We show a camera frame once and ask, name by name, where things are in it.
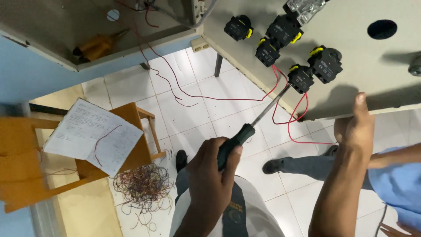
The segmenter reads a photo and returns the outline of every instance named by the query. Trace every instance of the hand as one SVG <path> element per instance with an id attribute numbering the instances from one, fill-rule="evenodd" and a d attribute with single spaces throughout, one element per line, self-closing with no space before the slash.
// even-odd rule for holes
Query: hand
<path id="1" fill-rule="evenodd" d="M 419 232 L 419 231 L 417 231 L 417 230 L 415 230 L 411 227 L 402 225 L 399 222 L 397 223 L 397 225 L 410 234 L 404 234 L 404 233 L 402 233 L 402 232 L 400 232 L 400 231 L 398 231 L 398 230 L 396 230 L 396 229 L 394 229 L 394 228 L 392 228 L 392 227 L 390 227 L 386 224 L 380 224 L 380 226 L 384 228 L 384 229 L 380 228 L 380 230 L 385 235 L 387 235 L 388 237 L 406 237 L 406 236 L 421 237 L 421 232 Z"/>
<path id="2" fill-rule="evenodd" d="M 360 92 L 355 97 L 354 117 L 335 120 L 333 127 L 335 138 L 340 145 L 362 151 L 364 156 L 373 153 L 374 121 L 365 101 L 365 93 Z"/>
<path id="3" fill-rule="evenodd" d="M 219 147 L 227 139 L 218 137 L 204 141 L 196 156 L 187 165 L 192 199 L 189 211 L 209 224 L 206 227 L 210 229 L 209 232 L 231 201 L 235 170 L 242 153 L 242 146 L 235 147 L 228 156 L 225 170 L 218 171 Z"/>

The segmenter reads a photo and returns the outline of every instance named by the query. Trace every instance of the black screwdriver handle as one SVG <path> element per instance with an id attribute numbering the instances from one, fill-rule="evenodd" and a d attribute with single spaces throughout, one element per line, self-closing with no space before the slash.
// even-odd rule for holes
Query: black screwdriver handle
<path id="1" fill-rule="evenodd" d="M 231 151 L 237 146 L 242 145 L 248 138 L 250 138 L 256 131 L 250 124 L 244 124 L 241 130 L 231 139 L 226 140 L 218 151 L 218 170 L 225 169 L 226 160 Z"/>

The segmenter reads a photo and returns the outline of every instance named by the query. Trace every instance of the blue shirt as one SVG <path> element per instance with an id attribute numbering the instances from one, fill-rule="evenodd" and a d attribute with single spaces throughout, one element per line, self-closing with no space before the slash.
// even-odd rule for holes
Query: blue shirt
<path id="1" fill-rule="evenodd" d="M 389 148 L 381 153 L 402 148 Z M 377 195 L 397 211 L 398 221 L 421 232 L 421 163 L 369 169 L 368 178 Z"/>

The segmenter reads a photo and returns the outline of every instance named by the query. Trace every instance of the electrical socket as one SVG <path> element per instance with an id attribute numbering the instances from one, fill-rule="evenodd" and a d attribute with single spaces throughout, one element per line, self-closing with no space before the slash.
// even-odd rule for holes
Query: electrical socket
<path id="1" fill-rule="evenodd" d="M 190 45 L 192 46 L 193 52 L 195 53 L 210 47 L 209 44 L 203 38 L 191 40 Z"/>

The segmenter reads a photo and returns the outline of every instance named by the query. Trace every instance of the gray cable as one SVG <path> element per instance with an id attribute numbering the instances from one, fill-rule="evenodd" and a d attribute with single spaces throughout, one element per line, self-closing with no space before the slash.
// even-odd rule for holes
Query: gray cable
<path id="1" fill-rule="evenodd" d="M 178 17 L 177 16 L 175 16 L 173 13 L 171 13 L 171 12 L 169 12 L 169 11 L 167 11 L 167 10 L 165 10 L 165 9 L 163 9 L 163 8 L 160 8 L 160 7 L 158 7 L 158 6 L 156 6 L 155 5 L 155 0 L 153 0 L 152 2 L 150 2 L 149 4 L 151 5 L 151 7 L 153 7 L 155 10 L 157 10 L 157 11 L 160 11 L 160 12 L 162 12 L 162 13 L 165 13 L 166 15 L 168 15 L 169 17 L 171 17 L 172 19 L 174 19 L 176 22 L 178 22 L 179 24 L 181 24 L 181 25 L 184 25 L 184 26 L 186 26 L 186 27 L 189 27 L 189 28 L 192 28 L 192 29 L 196 29 L 196 28 L 198 28 L 199 26 L 201 26 L 202 24 L 203 24 L 203 22 L 204 22 L 204 20 L 209 16 L 209 14 L 212 12 L 212 10 L 213 10 L 213 8 L 215 7 L 215 4 L 216 4 L 216 1 L 217 0 L 212 0 L 212 2 L 210 3 L 210 5 L 209 5 L 209 8 L 208 8 L 208 10 L 202 15 L 202 18 L 196 23 L 196 24 L 194 24 L 194 25 L 191 25 L 191 24 L 188 24 L 188 23 L 185 23 L 185 22 L 182 22 L 180 19 L 178 19 Z"/>
<path id="2" fill-rule="evenodd" d="M 386 204 L 386 206 L 384 207 L 383 216 L 382 216 L 382 218 L 381 218 L 381 220 L 380 220 L 380 223 L 378 224 L 378 227 L 377 227 L 377 230 L 376 230 L 376 234 L 374 235 L 374 237 L 377 237 L 377 235 L 378 235 L 378 231 L 380 230 L 380 224 L 382 224 L 382 223 L 383 223 L 383 221 L 384 221 L 384 217 L 386 216 L 386 211 L 387 211 L 387 204 Z"/>

